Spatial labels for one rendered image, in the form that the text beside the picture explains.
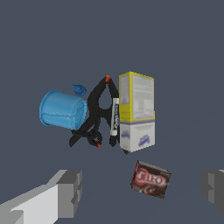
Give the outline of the black and white marker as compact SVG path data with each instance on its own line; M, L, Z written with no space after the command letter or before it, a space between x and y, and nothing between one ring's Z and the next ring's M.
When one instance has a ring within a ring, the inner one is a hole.
M111 109L111 126L110 126L110 135L113 137L117 135L118 121L119 121L119 99L114 98Z

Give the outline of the brown Jell-O pudding box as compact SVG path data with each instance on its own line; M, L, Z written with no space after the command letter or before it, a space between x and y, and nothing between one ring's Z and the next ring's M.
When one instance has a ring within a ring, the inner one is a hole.
M130 186L136 192L163 200L170 178L171 174L166 169L137 161Z

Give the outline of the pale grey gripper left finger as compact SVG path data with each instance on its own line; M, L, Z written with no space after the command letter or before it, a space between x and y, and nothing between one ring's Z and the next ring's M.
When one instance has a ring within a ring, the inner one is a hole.
M45 185L0 205L0 224L54 224L73 218L82 195L82 171L59 170Z

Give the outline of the large black spring clamp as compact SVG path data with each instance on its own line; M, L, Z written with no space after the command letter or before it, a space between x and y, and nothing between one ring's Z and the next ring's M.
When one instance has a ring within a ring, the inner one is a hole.
M105 88L108 87L112 103L114 98L119 99L119 93L116 88L115 83L112 81L112 78L109 75L106 75L99 84L94 88L87 98L87 107L89 111L89 118L77 129L80 131L90 131L95 125L100 127L101 119L104 118L108 126L111 126L111 106L107 109L101 108L99 105L99 100ZM119 121L118 121L118 130L116 136L111 136L109 138L109 144L114 147L116 143L120 142L119 137Z

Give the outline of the small black spring clamp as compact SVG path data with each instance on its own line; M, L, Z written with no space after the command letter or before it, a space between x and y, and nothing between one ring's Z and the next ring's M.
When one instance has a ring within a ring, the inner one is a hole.
M69 145L73 146L76 143L75 138L85 137L89 144L102 147L102 134L99 132L99 127L95 125L90 131L73 130L73 136L69 140Z

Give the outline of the blue plastic cup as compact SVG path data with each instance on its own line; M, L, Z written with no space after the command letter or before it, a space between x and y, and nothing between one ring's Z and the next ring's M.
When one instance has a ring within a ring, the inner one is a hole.
M70 130L78 129L87 113L86 102L77 96L62 94L59 90L49 91L39 106L39 119L45 126L59 126Z

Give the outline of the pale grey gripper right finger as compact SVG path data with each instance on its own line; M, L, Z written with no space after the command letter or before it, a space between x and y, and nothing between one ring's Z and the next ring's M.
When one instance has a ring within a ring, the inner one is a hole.
M224 170L202 171L200 178L203 196L224 214Z

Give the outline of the yellow and white sugar box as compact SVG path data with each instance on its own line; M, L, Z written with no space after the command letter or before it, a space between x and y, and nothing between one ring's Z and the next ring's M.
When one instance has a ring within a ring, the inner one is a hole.
M134 72L119 76L120 147L125 153L155 144L154 79Z

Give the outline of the small blue faceted piece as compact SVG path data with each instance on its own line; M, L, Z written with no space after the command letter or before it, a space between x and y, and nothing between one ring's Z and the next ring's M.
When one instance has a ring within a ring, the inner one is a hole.
M87 92L86 88L82 86L81 84L79 85L72 85L72 89L74 93L78 96L84 96Z

